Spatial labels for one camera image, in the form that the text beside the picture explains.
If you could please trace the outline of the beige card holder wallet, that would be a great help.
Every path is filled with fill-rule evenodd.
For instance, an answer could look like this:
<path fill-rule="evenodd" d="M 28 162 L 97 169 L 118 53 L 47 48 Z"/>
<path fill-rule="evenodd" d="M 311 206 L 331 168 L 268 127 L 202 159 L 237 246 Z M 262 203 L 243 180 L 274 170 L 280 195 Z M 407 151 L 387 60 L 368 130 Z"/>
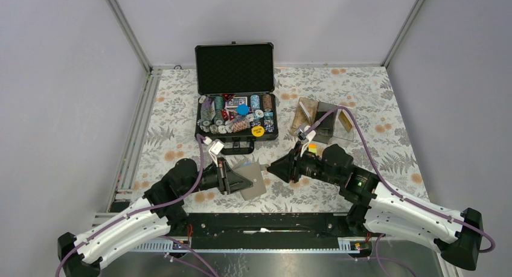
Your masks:
<path fill-rule="evenodd" d="M 252 186 L 244 188 L 240 194 L 244 201 L 249 201 L 267 193 L 264 184 L 263 172 L 266 171 L 266 164 L 258 162 L 245 164 L 234 169 L 234 172 L 251 181 Z"/>

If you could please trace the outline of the clear acrylic card box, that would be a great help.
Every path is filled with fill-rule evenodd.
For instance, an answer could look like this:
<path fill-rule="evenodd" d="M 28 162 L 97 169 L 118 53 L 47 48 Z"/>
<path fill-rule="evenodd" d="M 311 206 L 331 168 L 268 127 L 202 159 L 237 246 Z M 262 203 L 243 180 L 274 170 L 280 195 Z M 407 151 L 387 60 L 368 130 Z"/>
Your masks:
<path fill-rule="evenodd" d="M 353 108 L 346 108 L 351 117 L 357 116 L 357 112 Z M 321 123 L 315 128 L 315 136 L 313 140 L 323 144 L 337 142 L 343 145 L 354 141 L 356 135 L 355 123 L 352 132 L 347 133 L 338 120 L 340 109 L 337 105 L 326 102 L 301 97 L 296 105 L 295 116 L 292 121 L 290 132 L 293 136 L 302 130 L 305 126 L 312 126 L 315 122 Z"/>

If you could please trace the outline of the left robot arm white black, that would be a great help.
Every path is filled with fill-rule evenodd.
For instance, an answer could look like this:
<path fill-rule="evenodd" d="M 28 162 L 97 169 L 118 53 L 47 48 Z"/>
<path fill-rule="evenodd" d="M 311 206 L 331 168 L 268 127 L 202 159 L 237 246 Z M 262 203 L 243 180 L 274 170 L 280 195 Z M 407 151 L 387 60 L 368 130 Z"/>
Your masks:
<path fill-rule="evenodd" d="M 254 181 L 235 172 L 224 158 L 204 167 L 181 159 L 138 200 L 103 224 L 81 234 L 64 233 L 57 239 L 56 275 L 98 276 L 124 253 L 156 237 L 180 235 L 190 228 L 184 200 L 198 191 L 216 188 L 232 194 Z"/>

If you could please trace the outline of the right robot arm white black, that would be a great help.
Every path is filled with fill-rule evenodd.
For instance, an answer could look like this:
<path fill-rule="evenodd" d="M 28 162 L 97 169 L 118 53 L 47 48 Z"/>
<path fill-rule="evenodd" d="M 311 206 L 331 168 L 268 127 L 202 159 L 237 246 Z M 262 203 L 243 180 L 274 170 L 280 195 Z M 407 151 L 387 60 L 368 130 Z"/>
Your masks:
<path fill-rule="evenodd" d="M 384 184 L 377 174 L 353 163 L 353 157 L 337 144 L 322 156 L 303 152 L 297 145 L 272 162 L 267 171 L 287 183 L 303 176 L 339 187 L 339 195 L 351 203 L 345 217 L 349 233 L 399 237 L 439 253 L 460 269 L 476 270 L 482 237 L 482 215 L 472 208 L 460 212 L 419 199 Z"/>

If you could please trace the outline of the playing card deck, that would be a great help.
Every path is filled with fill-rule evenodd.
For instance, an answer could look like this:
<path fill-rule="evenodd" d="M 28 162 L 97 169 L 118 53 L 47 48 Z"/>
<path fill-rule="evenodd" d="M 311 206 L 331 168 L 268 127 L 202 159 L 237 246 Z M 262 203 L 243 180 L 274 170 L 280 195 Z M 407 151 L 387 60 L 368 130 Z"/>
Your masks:
<path fill-rule="evenodd" d="M 233 97 L 229 101 L 226 102 L 226 109 L 236 109 L 240 105 L 247 105 L 248 98 L 247 97 Z"/>

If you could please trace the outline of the orange yellow sticky note stack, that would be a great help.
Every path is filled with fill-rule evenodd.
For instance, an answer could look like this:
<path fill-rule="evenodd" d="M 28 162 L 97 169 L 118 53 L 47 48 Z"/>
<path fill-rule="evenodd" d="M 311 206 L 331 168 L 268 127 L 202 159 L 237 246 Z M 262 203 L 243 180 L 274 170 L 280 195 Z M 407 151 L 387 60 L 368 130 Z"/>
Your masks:
<path fill-rule="evenodd" d="M 308 152 L 313 153 L 313 154 L 318 154 L 318 146 L 316 144 L 309 144 Z"/>

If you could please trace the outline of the yellow round dealer chip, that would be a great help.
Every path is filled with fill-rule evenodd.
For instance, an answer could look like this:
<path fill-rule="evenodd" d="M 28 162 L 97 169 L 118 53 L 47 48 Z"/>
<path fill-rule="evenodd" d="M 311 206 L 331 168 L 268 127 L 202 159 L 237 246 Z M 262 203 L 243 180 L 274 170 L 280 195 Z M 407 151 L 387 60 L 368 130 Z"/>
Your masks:
<path fill-rule="evenodd" d="M 254 137 L 259 138 L 265 134 L 265 129 L 263 126 L 254 126 L 251 128 L 251 133 Z"/>

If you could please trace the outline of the floral patterned table mat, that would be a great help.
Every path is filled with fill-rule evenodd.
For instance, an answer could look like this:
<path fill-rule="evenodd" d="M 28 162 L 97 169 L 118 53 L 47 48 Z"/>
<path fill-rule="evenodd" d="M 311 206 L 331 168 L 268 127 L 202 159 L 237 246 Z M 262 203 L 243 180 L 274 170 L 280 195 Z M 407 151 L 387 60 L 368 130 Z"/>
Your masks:
<path fill-rule="evenodd" d="M 422 199 L 428 194 L 399 111 L 388 73 L 383 67 L 277 68 L 275 70 L 279 134 L 276 140 L 255 144 L 253 153 L 230 156 L 229 164 L 269 164 L 295 144 L 290 132 L 301 97 L 355 109 L 362 130 L 354 141 L 337 143 L 367 170 L 375 162 L 385 180 Z M 133 198 L 159 181 L 183 158 L 199 160 L 195 140 L 196 71 L 167 69 L 159 79 L 141 159 L 133 183 Z M 185 199 L 187 212 L 347 212 L 350 204 L 336 186 L 302 177 L 285 183 L 263 173 L 267 193 L 244 201 L 240 193 L 224 196 L 216 189 Z"/>

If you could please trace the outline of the blue round chip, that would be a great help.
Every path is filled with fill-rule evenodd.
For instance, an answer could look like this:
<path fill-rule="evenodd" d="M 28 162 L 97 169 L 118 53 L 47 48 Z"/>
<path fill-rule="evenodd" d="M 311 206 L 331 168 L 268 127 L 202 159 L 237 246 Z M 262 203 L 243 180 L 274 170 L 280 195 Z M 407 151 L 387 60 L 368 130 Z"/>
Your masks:
<path fill-rule="evenodd" d="M 245 116 L 245 115 L 250 113 L 250 108 L 246 104 L 240 104 L 240 105 L 237 106 L 236 112 L 239 115 Z"/>

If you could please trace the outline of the black poker chip case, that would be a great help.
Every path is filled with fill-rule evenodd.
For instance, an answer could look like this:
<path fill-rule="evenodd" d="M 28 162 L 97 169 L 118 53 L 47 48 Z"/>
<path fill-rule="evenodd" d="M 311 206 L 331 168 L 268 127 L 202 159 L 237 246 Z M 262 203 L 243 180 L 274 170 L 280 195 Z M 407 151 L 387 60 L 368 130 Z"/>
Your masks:
<path fill-rule="evenodd" d="M 251 154 L 256 142 L 276 140 L 279 134 L 277 98 L 274 95 L 274 45 L 231 43 L 198 45 L 196 61 L 197 117 L 195 132 L 227 144 L 223 154 Z M 233 97 L 247 97 L 250 113 L 226 109 Z M 256 138 L 254 126 L 265 134 Z"/>

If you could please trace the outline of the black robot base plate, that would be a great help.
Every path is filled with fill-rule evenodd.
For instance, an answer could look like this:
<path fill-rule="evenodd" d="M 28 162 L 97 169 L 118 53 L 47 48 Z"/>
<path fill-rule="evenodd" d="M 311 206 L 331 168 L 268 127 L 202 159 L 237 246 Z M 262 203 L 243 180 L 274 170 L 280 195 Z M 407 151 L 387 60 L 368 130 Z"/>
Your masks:
<path fill-rule="evenodd" d="M 167 237 L 195 250 L 336 250 L 341 240 L 377 237 L 353 229 L 344 213 L 191 213 Z"/>

